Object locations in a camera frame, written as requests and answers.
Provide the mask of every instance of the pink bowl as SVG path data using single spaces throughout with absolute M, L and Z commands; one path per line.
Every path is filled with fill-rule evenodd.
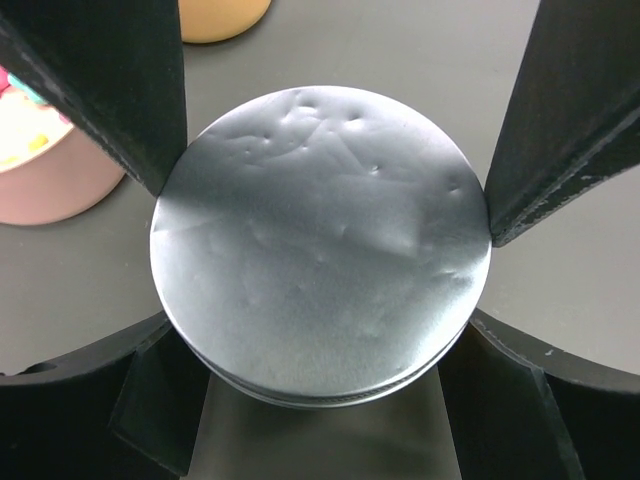
M 102 200 L 123 176 L 74 127 L 33 158 L 0 170 L 0 222 L 42 225 L 73 217 Z

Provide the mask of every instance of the dented metal surface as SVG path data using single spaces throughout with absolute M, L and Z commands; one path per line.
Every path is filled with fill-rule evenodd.
M 361 403 L 451 346 L 487 275 L 480 184 L 418 112 L 343 87 L 248 102 L 178 161 L 151 264 L 192 349 L 236 387 L 300 407 Z

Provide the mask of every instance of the silver disc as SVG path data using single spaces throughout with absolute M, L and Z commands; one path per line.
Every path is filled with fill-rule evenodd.
M 210 125 L 151 229 L 164 308 L 213 371 L 297 407 L 361 403 L 430 368 L 484 286 L 482 188 L 436 125 L 387 97 L 305 87 Z

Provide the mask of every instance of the gray table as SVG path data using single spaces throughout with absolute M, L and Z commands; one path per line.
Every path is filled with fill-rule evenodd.
M 424 113 L 484 179 L 536 7 L 274 0 L 249 33 L 185 48 L 190 137 L 258 95 L 342 84 Z M 639 199 L 636 169 L 496 251 L 481 308 L 572 353 L 640 373 Z M 160 310 L 148 262 L 153 204 L 126 180 L 74 219 L 0 226 L 0 371 L 16 373 Z M 366 406 L 315 413 L 263 405 L 213 380 L 189 478 L 278 477 L 459 478 L 437 373 Z

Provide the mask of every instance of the gray surface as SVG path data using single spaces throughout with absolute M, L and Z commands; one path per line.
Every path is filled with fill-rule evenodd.
M 289 406 L 388 395 L 460 335 L 489 270 L 484 194 L 415 110 L 335 86 L 232 110 L 182 155 L 151 223 L 169 318 L 230 383 Z
M 536 6 L 533 0 L 275 0 L 248 35 L 186 49 L 191 138 L 259 95 L 339 83 L 388 95 L 428 116 L 483 179 Z M 495 252 L 480 305 L 560 348 L 640 373 L 639 187 L 636 169 Z M 0 228 L 0 369 L 16 371 L 82 346 L 158 309 L 146 246 L 151 210 L 152 200 L 129 182 L 70 222 L 36 230 Z M 436 464 L 450 466 L 453 458 L 441 428 L 446 417 L 436 378 L 429 375 L 415 385 L 431 392 L 429 409 L 398 408 L 400 418 L 423 418 L 421 425 L 432 435 L 422 447 L 422 465 L 431 472 L 424 478 L 458 478 L 455 468 Z M 265 427 L 263 436 L 243 441 L 231 427 L 257 415 L 276 428 L 295 420 L 294 412 L 247 406 L 253 401 L 224 387 L 212 389 L 191 478 L 260 478 L 255 472 L 269 471 L 283 456 L 308 471 L 339 468 L 348 478 L 357 459 L 376 465 L 378 450 L 351 448 L 344 440 L 344 451 L 336 455 L 325 441 L 349 439 L 347 432 L 367 428 L 379 434 L 379 425 L 389 426 L 398 415 L 382 406 L 385 401 L 344 411 L 350 414 L 325 412 L 319 426 L 327 427 L 317 436 L 288 437 L 306 439 L 304 454 L 298 449 L 287 455 L 285 445 L 291 443 L 281 443 L 285 437 L 270 435 L 273 430 Z M 337 437 L 341 432 L 345 436 Z M 236 455 L 222 438 L 233 442 Z M 437 447 L 429 450 L 430 445 Z M 216 470 L 221 464 L 226 466 Z

